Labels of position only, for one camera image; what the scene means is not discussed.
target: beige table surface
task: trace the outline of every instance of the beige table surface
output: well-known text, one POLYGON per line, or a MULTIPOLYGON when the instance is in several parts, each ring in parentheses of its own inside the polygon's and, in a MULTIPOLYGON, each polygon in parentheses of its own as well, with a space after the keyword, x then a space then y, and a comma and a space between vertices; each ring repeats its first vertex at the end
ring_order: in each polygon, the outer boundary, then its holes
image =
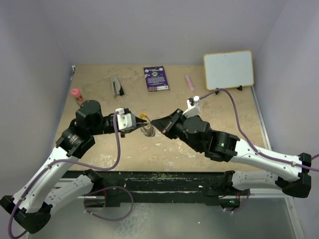
MULTIPOLYGON (((87 100, 97 100, 104 116, 116 108, 129 108, 136 116, 146 113, 149 118, 165 117, 177 108, 187 109, 186 100, 192 96, 202 96, 208 91, 205 87, 203 66, 164 66, 169 91, 147 91, 143 67, 148 65, 79 65, 76 68, 71 89, 79 88, 87 100), (195 86, 191 92, 185 80, 189 75, 195 86), (125 94, 113 97, 111 76, 117 76, 125 94)), ((251 90, 229 90, 235 99, 242 129, 257 146, 264 146, 251 90)), ((201 118, 208 121, 212 129, 226 131, 240 136, 235 114, 228 96, 221 92, 200 102, 201 118)), ((71 93, 68 94, 56 139, 75 118, 79 108, 71 93)), ((101 167, 114 164, 117 148, 114 134, 95 136, 96 144, 80 159, 81 162, 101 167)), ((114 170, 128 171, 254 171, 256 168, 244 164, 214 162, 196 153, 180 140, 170 140, 156 132, 154 137, 146 137, 136 130, 121 138, 121 160, 114 170)), ((70 170, 84 170, 73 165, 70 170)))

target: purple box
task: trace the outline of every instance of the purple box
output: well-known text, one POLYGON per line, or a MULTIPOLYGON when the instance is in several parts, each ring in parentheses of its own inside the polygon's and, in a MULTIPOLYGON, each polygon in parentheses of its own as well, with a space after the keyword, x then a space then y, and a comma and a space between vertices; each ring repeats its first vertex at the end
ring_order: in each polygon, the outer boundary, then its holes
POLYGON ((164 66, 144 67, 144 75, 149 92, 169 90, 164 66))

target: whiteboard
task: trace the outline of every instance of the whiteboard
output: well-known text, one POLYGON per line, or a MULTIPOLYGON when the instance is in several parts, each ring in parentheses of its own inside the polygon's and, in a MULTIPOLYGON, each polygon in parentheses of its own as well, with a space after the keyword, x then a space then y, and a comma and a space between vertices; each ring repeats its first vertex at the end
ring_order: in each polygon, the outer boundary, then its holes
POLYGON ((204 55, 206 88, 235 88, 254 84, 252 52, 233 51, 204 55))

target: gray wall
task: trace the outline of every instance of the gray wall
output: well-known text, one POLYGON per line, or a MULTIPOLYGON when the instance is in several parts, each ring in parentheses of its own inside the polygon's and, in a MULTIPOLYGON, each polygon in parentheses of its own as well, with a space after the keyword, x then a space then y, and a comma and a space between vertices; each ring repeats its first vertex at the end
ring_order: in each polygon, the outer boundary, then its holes
MULTIPOLYGON (((319 1, 289 0, 255 59, 255 89, 272 147, 319 153, 319 1)), ((313 162, 319 168, 319 159, 313 162)), ((319 173, 296 200, 308 239, 319 235, 319 173)))
MULTIPOLYGON (((2 197, 19 190, 48 156, 71 65, 37 0, 1 0, 0 32, 2 197)), ((0 238, 8 238, 8 219, 0 208, 0 238)))
POLYGON ((40 0, 72 64, 202 64, 257 53, 287 0, 40 0))

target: pink eraser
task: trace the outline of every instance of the pink eraser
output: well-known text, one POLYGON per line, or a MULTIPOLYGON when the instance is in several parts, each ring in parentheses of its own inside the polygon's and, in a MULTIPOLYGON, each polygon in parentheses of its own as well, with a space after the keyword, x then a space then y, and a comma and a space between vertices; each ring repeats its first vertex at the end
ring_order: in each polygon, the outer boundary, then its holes
POLYGON ((187 81, 187 83, 188 83, 188 86, 189 86, 190 91, 194 91, 195 88, 194 88, 194 85, 193 85, 193 83, 192 83, 190 77, 189 77, 189 76, 185 76, 185 77, 186 77, 186 81, 187 81))
POLYGON ((81 92, 78 88, 74 88, 71 90, 71 94, 75 97, 75 98, 78 98, 81 96, 81 92))

